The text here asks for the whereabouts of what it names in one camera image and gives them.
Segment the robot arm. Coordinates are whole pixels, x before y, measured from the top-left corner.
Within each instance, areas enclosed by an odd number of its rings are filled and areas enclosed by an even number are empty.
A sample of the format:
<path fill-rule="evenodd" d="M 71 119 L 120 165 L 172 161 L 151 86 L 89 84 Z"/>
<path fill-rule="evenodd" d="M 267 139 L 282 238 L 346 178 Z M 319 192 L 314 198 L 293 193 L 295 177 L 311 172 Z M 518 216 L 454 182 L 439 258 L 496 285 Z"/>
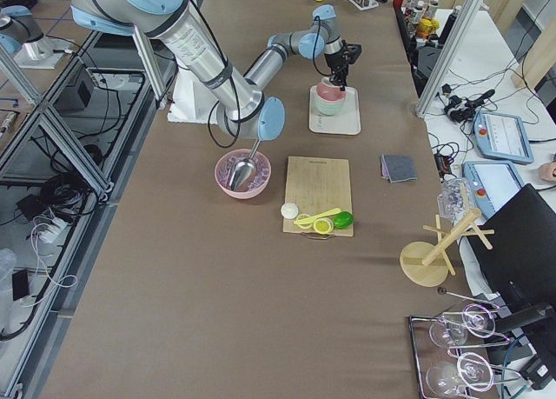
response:
<path fill-rule="evenodd" d="M 325 57 L 330 82 L 346 87 L 348 68 L 361 46 L 347 43 L 340 33 L 334 7 L 313 11 L 306 30 L 280 33 L 242 75 L 225 56 L 203 17 L 195 18 L 193 0 L 71 0 L 74 21 L 84 28 L 118 36 L 135 31 L 159 40 L 218 100 L 216 119 L 235 138 L 270 141 L 285 124 L 282 101 L 266 96 L 265 86 L 292 55 L 314 60 Z"/>

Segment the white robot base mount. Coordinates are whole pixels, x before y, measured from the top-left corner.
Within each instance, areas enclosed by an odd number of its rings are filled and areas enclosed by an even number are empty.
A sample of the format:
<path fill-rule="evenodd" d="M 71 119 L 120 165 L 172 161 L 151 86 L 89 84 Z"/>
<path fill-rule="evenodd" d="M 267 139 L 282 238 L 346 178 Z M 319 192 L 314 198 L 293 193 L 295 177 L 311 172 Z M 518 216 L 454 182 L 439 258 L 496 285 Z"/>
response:
<path fill-rule="evenodd" d="M 168 121 L 207 123 L 209 112 L 216 103 L 217 98 L 214 94 L 190 70 L 179 65 Z"/>

